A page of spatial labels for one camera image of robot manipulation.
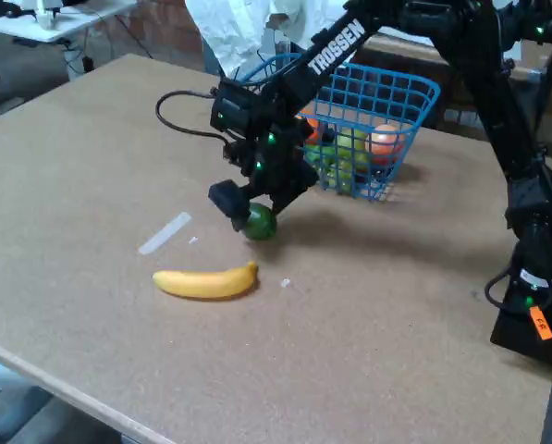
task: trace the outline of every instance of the white sticker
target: white sticker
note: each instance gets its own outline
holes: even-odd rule
[[[541,279],[540,277],[537,277],[535,275],[531,275],[524,268],[520,272],[520,277],[521,277],[522,280],[524,280],[524,281],[528,282],[529,284],[534,285],[536,287],[541,287],[543,289],[548,289],[549,288],[549,283],[546,280]]]
[[[185,224],[190,220],[191,216],[188,213],[181,213],[166,224],[158,233],[148,239],[146,243],[138,249],[138,252],[144,255],[155,252],[160,246],[171,239],[175,233],[185,227]]]

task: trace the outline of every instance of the black cable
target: black cable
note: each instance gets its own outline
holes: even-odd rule
[[[261,61],[264,62],[264,64],[265,64],[265,59],[264,59],[264,57],[259,53],[259,49],[257,49],[256,53],[257,53],[257,56],[261,59]],[[271,74],[271,75],[274,75],[274,64],[273,64],[273,63],[270,63],[270,64],[269,64],[269,67],[264,67],[265,75],[267,75],[267,68],[269,68],[270,74]]]
[[[126,32],[132,38],[132,40],[138,44],[138,46],[142,49],[142,51],[144,51],[149,58],[154,60],[153,55],[150,54],[150,51],[148,51],[148,49],[146,49],[146,46],[144,46],[144,44],[138,39],[138,37],[136,37],[134,35],[134,33],[129,30],[128,25],[126,25],[126,23],[124,23],[124,21],[121,18],[119,18],[118,16],[116,16],[116,20],[124,28],[124,30],[126,30]]]
[[[214,96],[211,94],[205,94],[203,92],[195,92],[195,91],[173,91],[168,92],[167,94],[163,95],[160,99],[158,99],[158,102],[156,102],[155,107],[155,113],[156,117],[167,127],[171,128],[172,130],[183,132],[185,134],[191,134],[193,136],[202,136],[202,137],[210,137],[213,139],[218,139],[219,141],[224,142],[225,145],[230,145],[230,142],[227,140],[226,137],[221,136],[220,134],[216,134],[214,132],[209,131],[201,131],[199,129],[189,129],[189,128],[183,128],[178,125],[175,125],[174,123],[169,122],[161,115],[161,106],[166,101],[166,99],[169,99],[171,97],[175,97],[178,95],[190,95],[193,97],[201,97],[202,99],[214,99]]]
[[[79,72],[79,71],[77,71],[77,70],[72,66],[72,63],[76,62],[76,61],[79,60],[81,57],[83,57],[83,56],[86,55],[85,52],[84,52],[84,49],[85,49],[85,47],[86,47],[86,43],[87,43],[87,41],[88,41],[88,37],[89,37],[89,32],[88,32],[88,29],[87,29],[86,32],[85,32],[85,35],[84,35],[84,41],[82,42],[82,47],[81,47],[80,50],[79,50],[79,54],[78,54],[76,57],[72,58],[71,60],[66,60],[66,59],[64,59],[64,63],[66,63],[66,66],[67,66],[68,68],[70,68],[72,71],[74,71],[74,72],[75,72],[76,74],[78,74],[78,75],[82,75],[82,74],[84,74],[84,72]],[[72,49],[70,48],[70,42],[66,41],[66,42],[61,43],[61,44],[63,44],[63,45],[66,47],[66,50],[67,50],[67,51],[72,51]]]
[[[113,39],[111,38],[111,32],[109,32],[109,27],[107,26],[107,22],[101,16],[101,14],[99,14],[97,11],[95,11],[94,9],[92,9],[90,7],[88,8],[87,13],[93,13],[95,16],[97,16],[99,18],[99,21],[103,24],[103,26],[105,28],[105,35],[107,37],[107,41],[109,42],[109,60],[113,60],[115,58],[116,51],[115,51],[115,48],[113,46]],[[65,15],[65,16],[66,15],[72,16],[72,15],[84,15],[84,14],[87,14],[87,13],[60,11],[58,14],[62,14],[62,15]]]
[[[275,73],[273,73],[270,76],[264,77],[263,79],[260,79],[260,80],[241,82],[239,85],[244,86],[246,88],[265,85],[268,81],[272,80],[275,76],[284,74],[285,72],[290,70],[292,68],[292,65],[293,65],[292,63],[288,63],[287,65],[278,69]]]
[[[526,309],[524,309],[524,310],[515,310],[512,307],[510,307],[509,305],[506,305],[505,303],[494,299],[494,297],[490,294],[490,290],[493,288],[493,286],[496,285],[501,279],[503,279],[503,278],[505,278],[506,276],[509,275],[510,269],[511,269],[511,264],[508,264],[508,266],[503,271],[501,271],[497,276],[495,276],[494,278],[489,280],[489,282],[487,282],[487,284],[485,285],[485,290],[484,290],[485,298],[492,305],[494,305],[495,307],[497,307],[500,310],[511,313],[513,315],[523,315],[523,314],[527,313]],[[546,310],[552,304],[552,282],[550,282],[548,280],[546,283],[548,285],[549,295],[546,298],[546,301],[542,305],[539,305],[539,308],[543,311]]]

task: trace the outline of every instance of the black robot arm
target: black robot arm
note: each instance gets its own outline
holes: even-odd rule
[[[296,116],[333,70],[381,26],[429,37],[471,92],[508,184],[506,219],[519,241],[485,291],[506,319],[499,324],[498,318],[492,341],[552,363],[552,340],[539,341],[528,316],[537,306],[552,321],[552,171],[509,85],[513,62],[503,59],[522,38],[552,43],[552,15],[534,12],[528,0],[501,10],[491,0],[349,0],[344,7],[342,18],[275,75],[252,84],[222,79],[214,89],[211,124],[240,136],[227,145],[225,158],[249,183],[217,183],[210,198],[235,229],[243,227],[258,195],[269,195],[274,212],[282,211],[318,179],[298,149],[312,129]],[[509,288],[499,302],[490,290],[506,277]]]

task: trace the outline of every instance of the brick wall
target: brick wall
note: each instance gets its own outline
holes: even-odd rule
[[[202,38],[185,0],[139,0],[139,7],[124,16],[131,32],[149,49],[162,46],[189,54],[202,53]],[[131,38],[115,20],[108,20],[114,40],[130,44]]]

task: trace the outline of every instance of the blue plastic basket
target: blue plastic basket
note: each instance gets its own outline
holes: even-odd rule
[[[260,80],[299,56],[273,56],[241,80]],[[337,68],[299,113],[315,129],[301,149],[321,186],[370,201],[384,198],[439,94],[440,87],[423,77],[350,63]]]

